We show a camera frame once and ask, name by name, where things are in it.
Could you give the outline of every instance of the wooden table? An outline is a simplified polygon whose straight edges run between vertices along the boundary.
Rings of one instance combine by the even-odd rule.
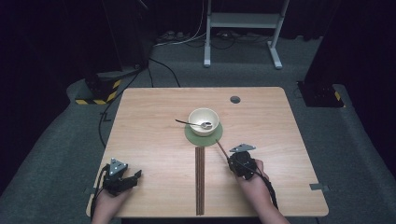
[[[232,96],[241,102],[232,103]],[[128,163],[124,177],[143,170],[117,217],[197,217],[195,145],[175,119],[187,120],[198,107],[219,114],[225,149],[257,147],[250,155],[264,162],[284,216],[328,214],[323,193],[309,186],[318,180],[281,88],[150,88],[124,92],[102,159],[100,169],[111,158]],[[206,147],[202,217],[254,216],[219,146]]]

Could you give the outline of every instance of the metal spoon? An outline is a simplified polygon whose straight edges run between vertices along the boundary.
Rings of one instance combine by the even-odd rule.
[[[178,119],[175,119],[175,121],[180,122],[180,123],[190,124],[190,125],[198,125],[198,126],[201,126],[201,128],[207,129],[207,130],[209,130],[213,127],[211,122],[203,122],[202,124],[193,124],[193,123],[188,123],[186,121],[181,121]]]

